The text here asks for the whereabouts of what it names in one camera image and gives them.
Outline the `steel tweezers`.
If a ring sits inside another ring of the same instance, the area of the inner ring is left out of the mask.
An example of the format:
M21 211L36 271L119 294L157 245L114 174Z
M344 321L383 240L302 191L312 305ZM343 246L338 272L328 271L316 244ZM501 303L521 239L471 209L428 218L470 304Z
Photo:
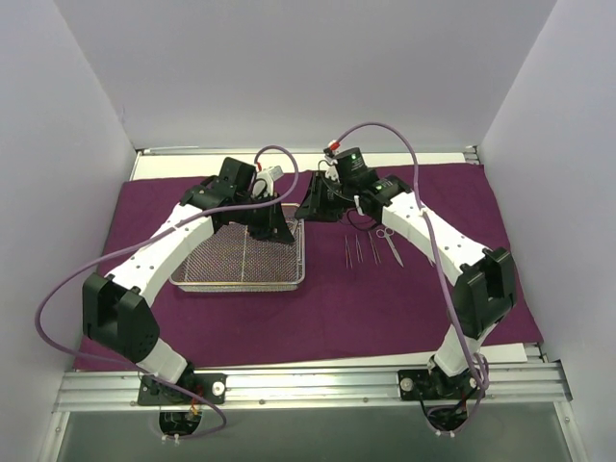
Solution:
M357 256L358 263L363 263L364 262L363 249L361 246L359 236L357 234L355 235L355 248L356 248L356 256Z
M344 240L345 240L346 268L349 269L349 270L352 270L352 268L353 268L353 261L352 261L350 244L349 244L348 236L347 235L345 235Z
M376 248L374 237L372 236L372 232L371 231L368 232L368 237L369 237L369 241L370 241L371 248L372 248L372 256L373 256L374 262L375 262L376 265L380 265L381 264L381 259L380 259L378 250Z

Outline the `metal mesh instrument tray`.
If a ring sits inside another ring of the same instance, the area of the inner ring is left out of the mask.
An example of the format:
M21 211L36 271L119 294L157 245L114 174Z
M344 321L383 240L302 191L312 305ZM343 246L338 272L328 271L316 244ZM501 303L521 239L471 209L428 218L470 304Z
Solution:
M169 277L187 293L249 293L293 291L304 281L304 221L295 218L297 203L284 203L292 244L252 239L245 226L222 227L202 243Z

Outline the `steel surgical scissors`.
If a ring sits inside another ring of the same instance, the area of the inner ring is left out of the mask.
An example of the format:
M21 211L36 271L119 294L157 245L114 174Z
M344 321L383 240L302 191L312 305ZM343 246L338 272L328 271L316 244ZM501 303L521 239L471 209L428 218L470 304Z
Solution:
M389 246L396 262L398 263L399 266L401 266L402 268L404 267L403 261L401 259L401 256L393 242L393 236L394 236L395 232L388 228L388 227L383 227L383 228L379 228L376 230L376 237L379 239L383 239L386 241L387 245Z

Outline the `purple surgical wrap cloth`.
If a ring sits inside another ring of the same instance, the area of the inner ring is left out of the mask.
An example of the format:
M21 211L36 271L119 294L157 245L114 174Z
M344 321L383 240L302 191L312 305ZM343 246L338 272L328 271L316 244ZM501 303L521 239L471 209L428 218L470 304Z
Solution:
M201 177L138 180L120 190L104 253L149 238ZM510 247L483 167L420 166L424 204L467 237L490 248ZM413 245L360 236L364 262L347 269L359 232L342 223L306 225L306 276L284 293L186 293L166 283L152 312L161 337L199 368L417 353L439 347L449 328L435 269ZM540 343L542 334L519 279L516 306L485 345Z

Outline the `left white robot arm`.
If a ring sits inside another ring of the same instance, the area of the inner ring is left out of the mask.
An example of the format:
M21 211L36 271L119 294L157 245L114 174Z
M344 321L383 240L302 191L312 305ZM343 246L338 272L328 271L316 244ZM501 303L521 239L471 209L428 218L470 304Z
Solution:
M215 192L202 186L185 192L165 224L106 275L91 274L82 287L83 333L161 379L160 393L172 403L194 390L189 361L166 343L151 307L171 274L203 242L229 223L245 225L257 240L291 244L294 236L275 197Z

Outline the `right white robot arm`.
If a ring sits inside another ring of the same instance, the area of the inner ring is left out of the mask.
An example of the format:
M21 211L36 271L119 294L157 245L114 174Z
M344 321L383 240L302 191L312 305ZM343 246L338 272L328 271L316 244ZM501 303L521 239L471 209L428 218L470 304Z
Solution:
M517 301L511 253L468 238L423 205L401 179L380 178L374 169L348 183L313 173L298 216L333 222L351 209L403 237L435 266L450 327L432 357L434 368L427 374L430 391L442 398L451 396L462 385L461 374L471 367L478 368L476 380L481 381L487 369L479 361L479 350Z

